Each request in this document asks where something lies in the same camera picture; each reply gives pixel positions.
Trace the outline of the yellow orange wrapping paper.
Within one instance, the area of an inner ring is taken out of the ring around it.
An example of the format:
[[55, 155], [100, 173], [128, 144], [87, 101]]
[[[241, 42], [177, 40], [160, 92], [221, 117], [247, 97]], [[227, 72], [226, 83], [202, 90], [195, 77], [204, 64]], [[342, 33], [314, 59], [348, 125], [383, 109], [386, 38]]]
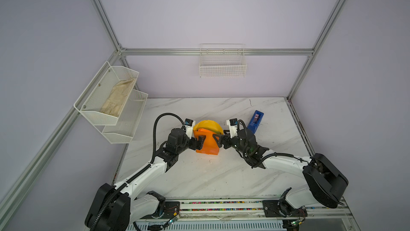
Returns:
[[211, 120], [200, 121], [193, 128], [194, 137], [205, 136], [204, 145], [202, 149], [196, 150], [197, 153], [207, 155], [218, 155], [220, 148], [213, 138], [213, 135], [222, 135], [223, 129], [219, 123]]

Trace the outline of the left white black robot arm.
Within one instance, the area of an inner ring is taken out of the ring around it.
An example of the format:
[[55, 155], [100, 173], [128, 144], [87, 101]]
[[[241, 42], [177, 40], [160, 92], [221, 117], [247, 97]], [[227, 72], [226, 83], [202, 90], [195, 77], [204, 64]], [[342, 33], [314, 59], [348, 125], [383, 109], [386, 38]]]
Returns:
[[164, 215], [165, 197], [149, 191], [141, 192], [156, 178], [174, 166], [187, 149], [200, 150], [206, 136], [191, 137], [192, 132], [174, 128], [154, 153], [154, 158], [132, 176], [117, 184], [103, 184], [96, 192], [85, 225], [91, 231], [125, 231], [130, 223], [143, 217], [161, 218]]

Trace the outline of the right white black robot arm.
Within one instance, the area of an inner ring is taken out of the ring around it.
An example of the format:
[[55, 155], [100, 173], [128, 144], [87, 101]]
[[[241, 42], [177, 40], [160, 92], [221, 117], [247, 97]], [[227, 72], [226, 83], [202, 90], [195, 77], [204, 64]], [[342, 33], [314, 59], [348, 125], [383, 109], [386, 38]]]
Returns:
[[349, 184], [347, 178], [323, 154], [295, 156], [278, 153], [259, 145], [255, 135], [247, 128], [235, 133], [225, 132], [212, 136], [218, 147], [235, 149], [253, 169], [272, 169], [289, 173], [305, 180], [299, 188], [288, 188], [282, 196], [287, 206], [298, 209], [320, 203], [334, 209], [341, 205], [341, 198]]

